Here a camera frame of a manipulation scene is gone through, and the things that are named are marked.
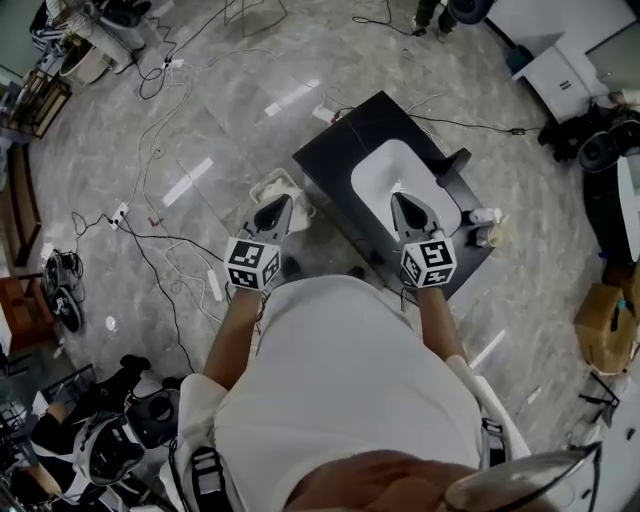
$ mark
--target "shoe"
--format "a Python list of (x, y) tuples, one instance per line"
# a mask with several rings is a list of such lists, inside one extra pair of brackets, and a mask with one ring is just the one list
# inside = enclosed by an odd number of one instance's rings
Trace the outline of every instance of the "shoe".
[(414, 16), (413, 18), (411, 18), (411, 32), (416, 37), (423, 36), (427, 33), (427, 27), (418, 25), (418, 22), (416, 21), (416, 17)]
[(443, 32), (442, 30), (438, 29), (436, 39), (444, 44), (447, 42), (447, 39), (449, 39), (450, 34), (451, 32)]
[(303, 279), (304, 274), (302, 273), (302, 268), (298, 260), (292, 256), (285, 256), (282, 261), (282, 276), (287, 282)]
[(365, 272), (362, 267), (353, 267), (349, 272), (347, 272), (348, 276), (355, 277), (356, 279), (360, 279), (360, 281), (364, 281)]
[(151, 369), (151, 363), (146, 357), (134, 356), (127, 354), (120, 359), (120, 366), (123, 368), (131, 368), (132, 370), (139, 370), (145, 372)]

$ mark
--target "marble floor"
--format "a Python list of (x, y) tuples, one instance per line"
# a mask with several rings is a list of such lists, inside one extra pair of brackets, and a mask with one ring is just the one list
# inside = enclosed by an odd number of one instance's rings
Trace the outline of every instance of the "marble floor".
[[(383, 0), (284, 1), (289, 16), (247, 38), (239, 18), (227, 26), (214, 20), (179, 52), (183, 67), (167, 73), (165, 87), (151, 100), (140, 98), (135, 68), (76, 88), (46, 136), (30, 149), (45, 252), (48, 244), (75, 249), (72, 212), (95, 222), (131, 201), (127, 218), (135, 232), (189, 237), (223, 255), (227, 238), (252, 204), (249, 191), (256, 183), (283, 167), (303, 184), (291, 155), (326, 128), (311, 115), (319, 104), (331, 110), (355, 106), (384, 90), (408, 109), (444, 93), (413, 112), (505, 127), (540, 126), (546, 119), (527, 87), (511, 81), (504, 64), (507, 48), (483, 24), (459, 27), (441, 44), (434, 31), (413, 38), (352, 22), (354, 15), (385, 19)], [(162, 23), (172, 27), (169, 39), (178, 44), (223, 5), (221, 0), (159, 2), (153, 9), (165, 11)], [(415, 3), (392, 0), (397, 26), (408, 30)], [(276, 6), (265, 0), (249, 11), (247, 31), (276, 19)], [(147, 49), (140, 67), (147, 73), (171, 46), (162, 43), (164, 31), (154, 22), (142, 33)], [(222, 57), (236, 50), (247, 51)], [(157, 85), (146, 84), (145, 94)], [(533, 450), (557, 446), (585, 412), (577, 393), (588, 370), (571, 321), (600, 272), (580, 172), (556, 163), (535, 133), (516, 137), (423, 124), (445, 154), (470, 150), (464, 178), (485, 205), (500, 206), (508, 215), (503, 246), (450, 301), (464, 344), (474, 358), (503, 336), (478, 371)], [(211, 165), (203, 164), (207, 159)], [(198, 166), (207, 169), (192, 186), (185, 172)], [(176, 190), (183, 193), (175, 197)], [(199, 369), (218, 328), (194, 305), (201, 285), (178, 281), (164, 258), (166, 240), (141, 243), (176, 301), (182, 343)], [(310, 275), (344, 273), (363, 264), (321, 208), (312, 227), (287, 244)], [(103, 221), (79, 240), (79, 254), (85, 265), (85, 326), (64, 336), (74, 363), (93, 363), (104, 376), (121, 355), (133, 352), (146, 355), (160, 374), (187, 372), (171, 305), (133, 238)], [(202, 255), (222, 276), (221, 265)], [(168, 258), (182, 273), (206, 279), (207, 266), (186, 244), (169, 251)], [(30, 265), (41, 264), (36, 250)], [(390, 300), (397, 303), (395, 296)], [(207, 290), (204, 308), (221, 318), (226, 303), (215, 302)], [(416, 322), (415, 308), (407, 314)], [(113, 330), (106, 326), (109, 316), (115, 319)], [(537, 400), (526, 404), (538, 387)]]

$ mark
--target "white sink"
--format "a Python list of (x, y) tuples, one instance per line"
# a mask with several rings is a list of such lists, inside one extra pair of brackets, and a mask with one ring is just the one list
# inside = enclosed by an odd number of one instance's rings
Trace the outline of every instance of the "white sink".
[(397, 241), (400, 237), (391, 214), (391, 196), (396, 192), (411, 194), (433, 208), (447, 236), (462, 221), (460, 209), (449, 193), (438, 185), (418, 155), (400, 140), (388, 140), (360, 162), (351, 174), (351, 185)]

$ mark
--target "power strip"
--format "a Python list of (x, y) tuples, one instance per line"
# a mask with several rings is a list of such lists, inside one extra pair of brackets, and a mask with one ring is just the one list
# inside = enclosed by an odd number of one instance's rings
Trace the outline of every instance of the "power strip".
[(111, 220), (113, 221), (111, 223), (111, 229), (117, 231), (118, 226), (122, 223), (122, 221), (124, 221), (124, 217), (127, 213), (129, 213), (129, 207), (127, 206), (127, 203), (122, 203), (120, 206), (118, 206), (116, 213), (114, 213), (113, 217), (111, 217)]

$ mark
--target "white device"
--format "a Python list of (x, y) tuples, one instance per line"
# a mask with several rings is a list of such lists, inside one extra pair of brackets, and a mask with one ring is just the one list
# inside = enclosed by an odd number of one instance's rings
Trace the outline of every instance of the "white device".
[(262, 291), (280, 270), (280, 246), (230, 238), (224, 270), (232, 285)]
[(457, 267), (451, 238), (409, 243), (402, 250), (402, 268), (417, 288), (447, 284)]

